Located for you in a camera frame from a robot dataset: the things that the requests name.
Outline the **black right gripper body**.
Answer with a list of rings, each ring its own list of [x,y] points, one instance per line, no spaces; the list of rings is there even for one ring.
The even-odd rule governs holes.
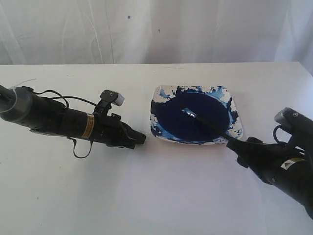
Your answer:
[[[264,183],[286,183],[288,173],[281,164],[288,156],[287,144],[268,144],[255,137],[249,137],[246,141],[246,164],[253,173]]]

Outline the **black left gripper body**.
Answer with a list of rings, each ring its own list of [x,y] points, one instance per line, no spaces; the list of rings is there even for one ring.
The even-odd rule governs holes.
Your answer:
[[[93,142],[104,143],[108,147],[129,148],[130,127],[121,121],[121,116],[93,113],[94,126],[91,134]]]

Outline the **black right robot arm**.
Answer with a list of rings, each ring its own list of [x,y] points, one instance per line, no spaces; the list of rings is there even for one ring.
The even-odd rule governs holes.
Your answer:
[[[313,217],[313,167],[308,153],[286,145],[267,144],[250,137],[229,140],[226,147],[237,154],[237,163],[265,184],[272,185],[301,204]]]

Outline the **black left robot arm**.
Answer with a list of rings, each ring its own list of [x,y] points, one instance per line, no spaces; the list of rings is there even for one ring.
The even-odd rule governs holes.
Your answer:
[[[66,96],[46,97],[31,87],[0,88],[0,118],[30,129],[31,132],[68,139],[103,143],[109,147],[134,149],[145,142],[146,136],[109,114],[112,105],[122,105],[118,92],[104,90],[93,112],[86,113],[69,107]]]

